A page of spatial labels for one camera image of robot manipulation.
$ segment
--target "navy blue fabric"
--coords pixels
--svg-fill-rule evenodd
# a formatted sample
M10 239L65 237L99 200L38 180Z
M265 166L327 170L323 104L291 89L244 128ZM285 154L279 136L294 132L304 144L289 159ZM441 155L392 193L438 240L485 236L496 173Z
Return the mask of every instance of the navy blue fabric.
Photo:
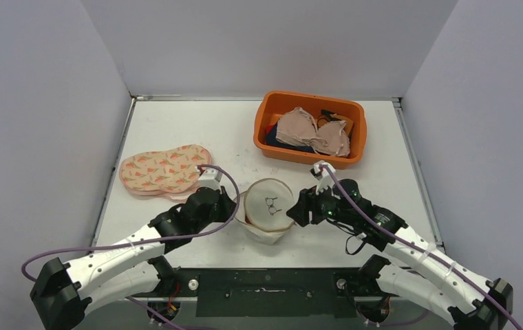
M304 153L315 153L311 146L291 146L289 144L281 143L276 140L276 134L278 132L278 125L274 125L270 130L270 133L266 134L266 144L269 146L277 146L278 148L302 151Z

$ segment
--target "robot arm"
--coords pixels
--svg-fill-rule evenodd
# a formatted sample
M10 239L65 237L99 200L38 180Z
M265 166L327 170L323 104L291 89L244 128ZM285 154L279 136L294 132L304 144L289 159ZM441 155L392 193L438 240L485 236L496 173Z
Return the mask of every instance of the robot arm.
M220 186L220 174L204 171L199 188L184 204L159 214L119 248L62 262L48 261L36 278L30 298L47 330L73 329L85 315L115 300L143 292L165 291L174 271L163 257L213 222L225 222L235 202Z
M316 163L311 173L319 180L319 183L310 189L300 192L299 200L286 214L293 218L299 225L318 224L327 221L346 232L361 238L364 243L373 245L377 250L393 256L406 263L413 270L424 276L427 282L425 290L405 291L403 282L394 280L394 276L401 275L401 281L411 281L422 285L421 279L408 276L404 272L389 271L389 266L380 269L382 272L372 274L381 281L384 292L399 294L410 299L423 307L431 307L431 310L440 312L440 316L446 319L446 313L450 315L450 323L454 329L502 329L506 318L495 308L477 289L454 274L458 270L466 274L467 278L478 286L484 293L498 301L509 313L512 310L512 287L504 280L493 281L477 275L463 268L457 262L436 249L435 244L428 243L415 230L392 211L373 205L359 193L357 183L350 179L340 181L344 191L351 197L353 202L371 219L378 227L396 235L399 239L411 242L419 247L420 252L414 248L397 241L395 238L384 234L380 228L373 226L363 218L347 200L341 191L334 186L334 180L323 167L326 166L334 173L333 167L325 162ZM442 263L433 260L429 254L433 253L447 264L447 269ZM401 283L402 286L390 283ZM435 287L442 293L442 299L430 296Z

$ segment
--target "red wire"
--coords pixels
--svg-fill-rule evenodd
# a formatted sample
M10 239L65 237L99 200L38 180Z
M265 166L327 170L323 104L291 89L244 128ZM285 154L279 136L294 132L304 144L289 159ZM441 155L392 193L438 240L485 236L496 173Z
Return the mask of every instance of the red wire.
M172 296L169 297L169 309L172 307L172 298L176 297L176 295L178 294L179 291L180 291L180 283L177 282L176 283L176 291L174 291Z

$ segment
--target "cable tie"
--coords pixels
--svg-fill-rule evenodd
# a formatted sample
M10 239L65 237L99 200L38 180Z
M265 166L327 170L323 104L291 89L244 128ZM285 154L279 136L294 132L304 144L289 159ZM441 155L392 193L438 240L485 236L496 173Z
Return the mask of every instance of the cable tie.
M422 263L424 259L427 258L428 254L432 252L435 248L436 246L433 243L428 243L426 250L422 252L422 255L420 256L420 258L418 258L418 263Z
M138 251L134 245L134 242L132 242L129 238L126 237L126 241L128 241L128 243L130 243L130 246L132 247L132 250L134 251L134 256L138 256Z
M452 263L450 264L450 268L448 268L448 272L446 273L446 275L444 275L444 281L446 280L446 278L448 278L448 276L450 276L450 274L452 274L452 270L454 269L455 265L456 262L452 261Z

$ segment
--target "orange pattern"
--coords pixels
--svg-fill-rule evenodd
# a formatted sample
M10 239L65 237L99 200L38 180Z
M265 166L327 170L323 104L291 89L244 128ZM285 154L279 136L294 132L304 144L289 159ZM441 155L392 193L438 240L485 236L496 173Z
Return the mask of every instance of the orange pattern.
M210 163L211 154L196 144L149 151L124 159L120 180L135 195L166 197L196 189L199 178L196 166Z

